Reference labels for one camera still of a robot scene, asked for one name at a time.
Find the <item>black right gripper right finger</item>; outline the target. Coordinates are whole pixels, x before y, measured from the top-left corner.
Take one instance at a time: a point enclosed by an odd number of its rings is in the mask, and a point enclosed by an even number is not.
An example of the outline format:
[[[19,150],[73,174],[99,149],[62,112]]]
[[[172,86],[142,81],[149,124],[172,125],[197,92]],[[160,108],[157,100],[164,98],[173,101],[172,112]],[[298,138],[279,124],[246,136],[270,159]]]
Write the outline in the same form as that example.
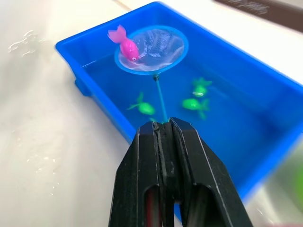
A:
[[[182,177],[185,227],[250,227],[252,222],[224,163],[188,122],[171,118]]]

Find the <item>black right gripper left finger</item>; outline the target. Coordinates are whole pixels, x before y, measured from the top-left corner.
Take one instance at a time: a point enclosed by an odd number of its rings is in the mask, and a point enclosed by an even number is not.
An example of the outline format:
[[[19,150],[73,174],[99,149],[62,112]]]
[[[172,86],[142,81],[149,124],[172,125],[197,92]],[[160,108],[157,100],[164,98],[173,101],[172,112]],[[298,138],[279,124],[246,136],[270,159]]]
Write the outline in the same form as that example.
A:
[[[117,171],[110,227],[172,227],[176,165],[171,123],[141,126]]]

